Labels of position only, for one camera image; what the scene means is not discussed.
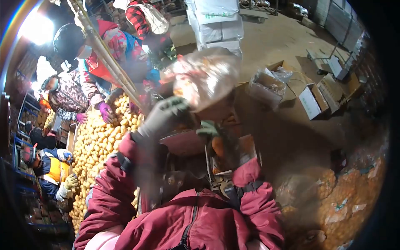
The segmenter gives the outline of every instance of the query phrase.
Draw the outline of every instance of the maroon jacket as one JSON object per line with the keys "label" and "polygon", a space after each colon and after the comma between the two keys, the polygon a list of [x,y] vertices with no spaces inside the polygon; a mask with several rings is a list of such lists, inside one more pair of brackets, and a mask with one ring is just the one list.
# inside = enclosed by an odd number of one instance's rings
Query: maroon jacket
{"label": "maroon jacket", "polygon": [[[131,162],[138,162],[140,149],[130,136],[123,139],[119,148]],[[236,186],[244,187],[259,174],[260,167],[253,158],[234,172],[232,180]],[[136,186],[132,177],[120,168],[116,157],[107,160],[96,183],[86,198],[88,214],[74,243],[78,250],[85,249],[86,245],[86,249],[166,250],[176,247],[185,232],[190,249],[244,250],[245,244],[253,239],[259,239],[270,250],[283,245],[278,222],[280,210],[271,198],[272,186],[267,182],[255,191],[244,193],[240,212],[210,190],[196,193],[193,189],[179,193],[162,207],[134,220],[131,219],[136,211],[131,202]],[[98,235],[110,228],[119,228],[118,237],[110,240],[111,244],[99,244]],[[93,247],[94,242],[100,247]]]}

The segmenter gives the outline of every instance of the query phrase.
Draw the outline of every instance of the plaid jacket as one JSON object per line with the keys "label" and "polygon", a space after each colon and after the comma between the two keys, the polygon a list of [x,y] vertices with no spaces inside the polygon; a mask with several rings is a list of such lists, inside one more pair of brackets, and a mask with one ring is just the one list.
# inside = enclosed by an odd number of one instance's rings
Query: plaid jacket
{"label": "plaid jacket", "polygon": [[[143,40],[143,44],[150,46],[150,48],[154,48],[157,45],[159,46],[160,44],[163,44],[170,37],[170,33],[167,32],[163,35],[156,35],[150,31],[150,26],[146,22],[142,10],[137,6],[131,6],[133,4],[143,4],[143,3],[153,5],[149,0],[133,0],[128,5],[125,11],[125,15],[126,19],[128,19],[131,22],[131,24],[135,27],[137,32],[137,37]],[[153,5],[153,6],[161,14],[164,14],[163,10],[159,5]]]}

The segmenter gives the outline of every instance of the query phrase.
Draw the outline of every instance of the bright light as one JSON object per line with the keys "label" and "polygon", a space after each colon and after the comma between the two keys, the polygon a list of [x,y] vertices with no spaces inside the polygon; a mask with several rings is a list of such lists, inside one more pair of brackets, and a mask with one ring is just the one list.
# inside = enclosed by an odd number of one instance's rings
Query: bright light
{"label": "bright light", "polygon": [[32,82],[30,87],[34,91],[38,91],[39,92],[42,86],[38,82]]}
{"label": "bright light", "polygon": [[37,45],[42,45],[46,42],[53,40],[54,24],[53,22],[32,11],[22,23],[18,36],[25,36]]}

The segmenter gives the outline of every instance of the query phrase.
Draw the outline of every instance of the green glove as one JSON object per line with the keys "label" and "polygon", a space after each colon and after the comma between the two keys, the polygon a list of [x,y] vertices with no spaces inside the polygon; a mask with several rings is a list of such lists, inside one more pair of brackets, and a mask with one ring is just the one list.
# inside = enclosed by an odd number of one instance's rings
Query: green glove
{"label": "green glove", "polygon": [[157,102],[138,132],[143,137],[158,141],[172,132],[188,118],[189,103],[182,97],[172,96]]}
{"label": "green glove", "polygon": [[66,179],[65,179],[65,188],[67,190],[71,190],[73,187],[76,187],[79,185],[79,181],[76,178],[76,174],[70,174]]}
{"label": "green glove", "polygon": [[205,120],[200,122],[203,128],[196,130],[198,136],[204,137],[208,140],[220,136],[220,127],[213,121]]}

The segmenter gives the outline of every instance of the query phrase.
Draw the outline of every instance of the plastic bag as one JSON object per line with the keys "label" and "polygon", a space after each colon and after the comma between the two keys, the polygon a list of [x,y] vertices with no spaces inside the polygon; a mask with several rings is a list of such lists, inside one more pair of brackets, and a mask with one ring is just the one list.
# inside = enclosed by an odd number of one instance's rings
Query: plastic bag
{"label": "plastic bag", "polygon": [[276,201],[282,207],[298,207],[316,196],[317,184],[313,178],[303,174],[293,174],[285,177],[276,189]]}
{"label": "plastic bag", "polygon": [[360,205],[354,205],[353,206],[353,214],[357,211],[363,210],[367,204],[360,204]]}
{"label": "plastic bag", "polygon": [[328,211],[328,216],[325,218],[325,224],[335,223],[346,218],[348,199],[344,199],[342,203],[332,203],[332,207]]}
{"label": "plastic bag", "polygon": [[181,57],[166,69],[174,81],[174,95],[189,101],[197,113],[223,99],[234,88],[240,58],[225,48],[208,48]]}
{"label": "plastic bag", "polygon": [[286,92],[286,83],[292,74],[293,72],[286,71],[282,67],[278,68],[278,72],[270,71],[267,68],[259,69],[250,79],[246,92],[274,109],[282,100]]}

